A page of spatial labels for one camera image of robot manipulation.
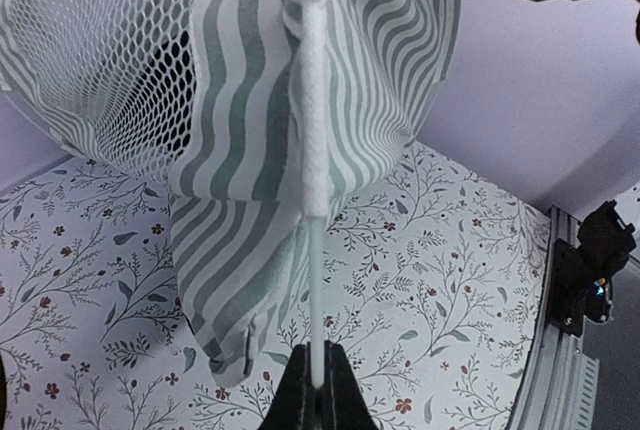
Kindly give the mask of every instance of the flower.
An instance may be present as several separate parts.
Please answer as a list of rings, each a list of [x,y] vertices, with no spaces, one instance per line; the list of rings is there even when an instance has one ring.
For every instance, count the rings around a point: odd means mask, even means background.
[[[218,400],[226,400],[231,394],[224,387],[216,388],[216,398]]]
[[[47,389],[44,391],[45,395],[49,395],[51,397],[51,400],[55,400],[56,398],[58,398],[59,393],[60,389],[58,388],[58,385],[56,385],[55,383],[47,383]]]
[[[176,382],[180,380],[175,373],[171,372],[171,375],[164,377],[165,382],[169,382],[169,385],[172,387],[176,384]]]
[[[398,400],[396,400],[396,412],[400,412],[402,415],[410,412],[412,403],[413,402],[410,398],[405,398],[404,400],[402,398],[399,398]]]

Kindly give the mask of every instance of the white mesh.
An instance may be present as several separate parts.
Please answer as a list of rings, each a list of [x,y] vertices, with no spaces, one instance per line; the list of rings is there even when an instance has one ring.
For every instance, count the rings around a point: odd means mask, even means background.
[[[102,159],[165,181],[189,141],[191,0],[11,0],[9,20],[48,107],[93,127]]]

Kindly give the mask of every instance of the striped cloth bag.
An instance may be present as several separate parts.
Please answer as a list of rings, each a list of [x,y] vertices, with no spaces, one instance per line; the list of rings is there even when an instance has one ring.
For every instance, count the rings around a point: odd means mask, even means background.
[[[183,309],[227,387],[306,284],[296,2],[0,0],[1,88],[69,152],[169,186]],[[333,217],[415,138],[460,0],[326,10]]]

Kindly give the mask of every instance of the floral print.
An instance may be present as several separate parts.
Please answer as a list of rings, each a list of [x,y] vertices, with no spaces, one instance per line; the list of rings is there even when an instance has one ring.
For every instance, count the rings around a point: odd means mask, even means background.
[[[258,427],[309,339],[308,293],[292,296],[252,377],[219,386],[182,315],[168,225],[162,188],[95,162],[0,196],[10,428]],[[327,234],[324,330],[379,427],[506,427],[547,234],[546,217],[419,144],[348,202]]]

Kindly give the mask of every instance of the white wall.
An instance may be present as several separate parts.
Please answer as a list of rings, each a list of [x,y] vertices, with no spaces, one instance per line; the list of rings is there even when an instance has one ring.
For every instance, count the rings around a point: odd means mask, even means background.
[[[29,123],[0,94],[0,191],[64,155],[53,140]]]
[[[421,140],[518,197],[576,216],[640,180],[633,0],[463,0]]]

